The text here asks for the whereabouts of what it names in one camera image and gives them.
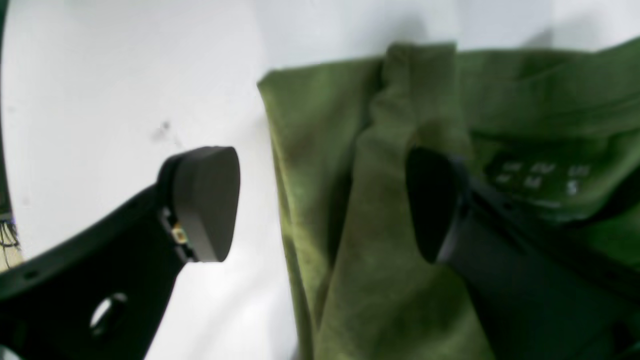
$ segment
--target green fabric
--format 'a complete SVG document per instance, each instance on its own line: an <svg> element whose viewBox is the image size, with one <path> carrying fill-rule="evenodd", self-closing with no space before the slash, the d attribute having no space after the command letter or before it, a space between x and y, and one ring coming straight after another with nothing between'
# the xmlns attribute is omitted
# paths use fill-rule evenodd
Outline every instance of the green fabric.
<svg viewBox="0 0 640 360"><path fill-rule="evenodd" d="M640 42L597 54L458 53L275 71L269 118L301 359L492 359L457 275L420 256L414 145L640 269Z"/></svg>

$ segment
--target black plastic bracket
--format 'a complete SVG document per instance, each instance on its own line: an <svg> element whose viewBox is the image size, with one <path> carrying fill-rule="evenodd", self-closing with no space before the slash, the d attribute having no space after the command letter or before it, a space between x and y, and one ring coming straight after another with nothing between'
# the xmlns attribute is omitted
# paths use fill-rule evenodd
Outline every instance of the black plastic bracket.
<svg viewBox="0 0 640 360"><path fill-rule="evenodd" d="M169 158L157 184L0 275L0 343L25 360L143 359L184 264L226 258L239 187L231 147Z"/></svg>

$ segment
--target folded cloth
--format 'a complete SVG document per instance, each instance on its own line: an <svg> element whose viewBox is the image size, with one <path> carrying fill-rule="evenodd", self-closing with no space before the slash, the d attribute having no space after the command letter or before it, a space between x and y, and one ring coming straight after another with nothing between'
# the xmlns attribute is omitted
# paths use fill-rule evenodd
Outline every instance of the folded cloth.
<svg viewBox="0 0 640 360"><path fill-rule="evenodd" d="M639 60L640 41L595 54L399 44L268 74L300 358L493 358L461 279L418 253L404 185L416 145L640 268Z"/></svg>

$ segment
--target white surface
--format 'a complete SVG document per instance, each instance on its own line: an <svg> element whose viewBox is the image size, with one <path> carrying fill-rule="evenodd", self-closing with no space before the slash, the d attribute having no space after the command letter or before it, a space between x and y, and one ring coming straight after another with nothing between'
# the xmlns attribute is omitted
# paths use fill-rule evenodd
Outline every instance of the white surface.
<svg viewBox="0 0 640 360"><path fill-rule="evenodd" d="M288 360L294 321L255 87L267 69L380 54L395 40L600 49L640 34L638 15L636 0L12 1L2 120L25 255L152 183L167 156L233 145L242 186L229 258L181 273L147 358Z"/></svg>

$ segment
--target circular hole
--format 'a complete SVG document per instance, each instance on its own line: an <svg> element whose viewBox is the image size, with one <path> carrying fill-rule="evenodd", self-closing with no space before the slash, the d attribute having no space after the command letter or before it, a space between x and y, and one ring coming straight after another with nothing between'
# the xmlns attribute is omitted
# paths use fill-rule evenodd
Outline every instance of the circular hole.
<svg viewBox="0 0 640 360"><path fill-rule="evenodd" d="M123 293L115 293L98 304L91 316L89 330L92 335L98 337L112 331L122 319L127 296Z"/></svg>

